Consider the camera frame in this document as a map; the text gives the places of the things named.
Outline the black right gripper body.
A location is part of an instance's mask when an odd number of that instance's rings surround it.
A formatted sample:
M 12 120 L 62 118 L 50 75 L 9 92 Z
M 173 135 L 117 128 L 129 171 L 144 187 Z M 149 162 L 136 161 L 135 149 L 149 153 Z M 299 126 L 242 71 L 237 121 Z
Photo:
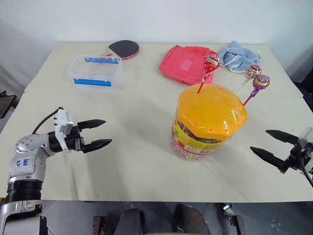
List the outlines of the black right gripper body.
M 294 170 L 301 170 L 300 161 L 303 160 L 304 166 L 309 162 L 309 144 L 307 143 L 303 147 L 298 142 L 290 151 L 289 156 L 283 162 L 283 165 L 279 167 L 281 173 L 285 173 L 289 168 Z

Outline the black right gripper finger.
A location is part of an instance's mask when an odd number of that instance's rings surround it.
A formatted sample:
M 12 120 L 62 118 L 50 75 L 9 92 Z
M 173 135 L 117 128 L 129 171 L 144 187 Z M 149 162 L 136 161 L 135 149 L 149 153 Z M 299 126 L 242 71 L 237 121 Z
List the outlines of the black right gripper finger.
M 271 135 L 272 137 L 279 141 L 287 142 L 293 145 L 296 145 L 299 139 L 297 136 L 291 135 L 280 130 L 266 130 L 266 133 L 268 133 L 269 135 Z
M 275 166 L 276 168 L 281 168 L 284 164 L 284 161 L 275 157 L 272 153 L 257 147 L 250 147 L 252 152 L 256 154 L 263 161 Z

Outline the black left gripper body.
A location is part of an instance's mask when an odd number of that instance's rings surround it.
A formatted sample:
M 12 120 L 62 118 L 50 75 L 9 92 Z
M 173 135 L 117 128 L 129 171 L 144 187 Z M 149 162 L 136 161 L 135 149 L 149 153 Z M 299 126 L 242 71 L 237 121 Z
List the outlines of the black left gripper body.
M 80 133 L 84 127 L 83 122 L 78 122 L 77 125 L 72 126 L 69 134 L 66 134 L 65 142 L 69 150 L 83 151 L 85 148 L 84 138 Z

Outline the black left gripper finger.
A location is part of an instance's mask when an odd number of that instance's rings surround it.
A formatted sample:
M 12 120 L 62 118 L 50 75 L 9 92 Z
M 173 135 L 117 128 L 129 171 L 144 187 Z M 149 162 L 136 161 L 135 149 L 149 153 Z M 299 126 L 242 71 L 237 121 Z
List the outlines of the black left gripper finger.
M 111 142 L 112 142 L 112 139 L 101 139 L 101 140 L 92 141 L 91 143 L 84 145 L 82 147 L 82 152 L 83 153 L 89 153 L 92 151 L 99 150 L 99 149 L 107 146 Z
M 91 119 L 91 120 L 86 120 L 86 121 L 82 121 L 82 122 L 78 122 L 77 123 L 77 127 L 79 130 L 83 130 L 83 129 L 91 129 L 91 128 L 96 128 L 102 124 L 106 123 L 105 120 L 101 120 L 101 119 Z

